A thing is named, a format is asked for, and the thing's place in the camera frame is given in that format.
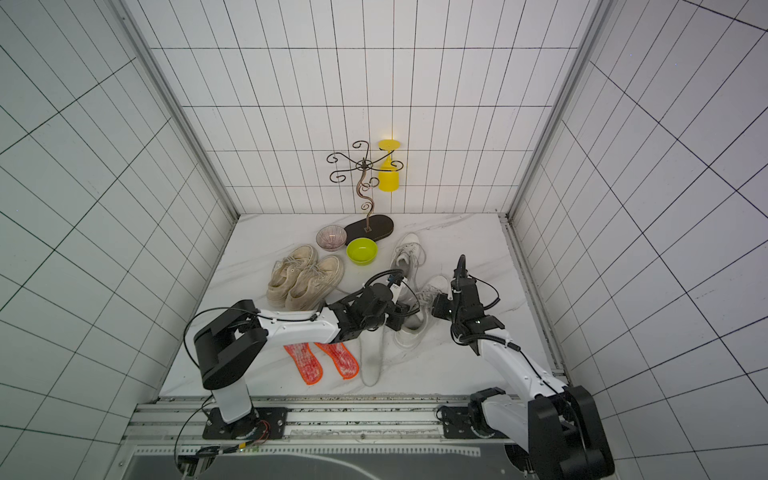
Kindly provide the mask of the beige lace sneaker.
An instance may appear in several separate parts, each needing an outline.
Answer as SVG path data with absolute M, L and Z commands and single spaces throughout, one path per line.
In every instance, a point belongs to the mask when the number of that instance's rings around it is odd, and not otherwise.
M 325 256 L 305 268 L 288 292 L 286 309 L 289 311 L 317 309 L 323 304 L 326 296 L 339 285 L 344 271 L 343 260 L 336 255 Z
M 267 286 L 266 298 L 272 307 L 283 308 L 289 291 L 296 285 L 299 275 L 316 263 L 317 250 L 309 245 L 301 245 L 290 254 L 277 261 L 272 269 Z

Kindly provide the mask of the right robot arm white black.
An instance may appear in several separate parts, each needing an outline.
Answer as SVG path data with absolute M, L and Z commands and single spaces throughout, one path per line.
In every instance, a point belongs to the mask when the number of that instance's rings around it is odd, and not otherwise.
M 450 292 L 440 294 L 432 315 L 450 322 L 452 340 L 491 365 L 518 396 L 500 388 L 470 397 L 476 435 L 496 432 L 520 447 L 540 479 L 603 479 L 616 471 L 596 402 L 587 389 L 570 386 L 530 359 L 480 299 L 480 280 L 460 255 Z

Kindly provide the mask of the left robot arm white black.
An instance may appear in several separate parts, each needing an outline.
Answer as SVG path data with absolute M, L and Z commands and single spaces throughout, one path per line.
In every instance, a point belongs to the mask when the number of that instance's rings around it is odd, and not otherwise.
M 294 344 L 344 343 L 381 327 L 398 331 L 406 318 L 420 310 L 417 302 L 399 300 L 402 290 L 415 293 L 402 270 L 390 269 L 340 300 L 322 302 L 309 311 L 262 311 L 248 299 L 199 311 L 196 317 L 217 315 L 196 331 L 191 343 L 182 341 L 203 388 L 214 400 L 214 408 L 205 413 L 202 438 L 238 442 L 280 438 L 277 419 L 258 413 L 243 380 L 257 356 L 264 350 Z

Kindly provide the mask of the white sneaker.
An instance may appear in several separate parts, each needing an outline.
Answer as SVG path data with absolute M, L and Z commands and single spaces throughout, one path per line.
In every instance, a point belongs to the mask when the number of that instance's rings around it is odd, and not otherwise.
M 440 294 L 447 294 L 449 288 L 449 280 L 445 276 L 435 275 L 416 293 L 407 287 L 402 290 L 398 301 L 406 305 L 408 311 L 415 307 L 419 311 L 407 316 L 400 330 L 395 332 L 395 342 L 401 348 L 413 349 L 421 342 L 433 318 L 431 311 L 434 301 Z
M 406 283 L 413 289 L 417 286 L 417 273 L 426 263 L 427 254 L 416 233 L 407 233 L 393 251 L 391 269 L 399 269 Z

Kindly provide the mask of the white insole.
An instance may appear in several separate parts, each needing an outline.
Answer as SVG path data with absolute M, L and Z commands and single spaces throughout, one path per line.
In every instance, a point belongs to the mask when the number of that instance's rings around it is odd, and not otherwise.
M 367 387 L 379 381 L 383 362 L 384 329 L 366 330 L 360 337 L 361 378 Z

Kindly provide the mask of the red insole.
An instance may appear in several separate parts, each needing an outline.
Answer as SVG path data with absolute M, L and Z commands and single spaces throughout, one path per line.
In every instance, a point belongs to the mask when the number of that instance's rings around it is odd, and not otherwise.
M 322 365 L 311 351 L 308 343 L 286 345 L 284 350 L 293 360 L 299 375 L 307 385 L 314 385 L 322 379 Z
M 316 343 L 316 346 L 333 361 L 342 379 L 351 380 L 358 375 L 359 364 L 343 343 Z

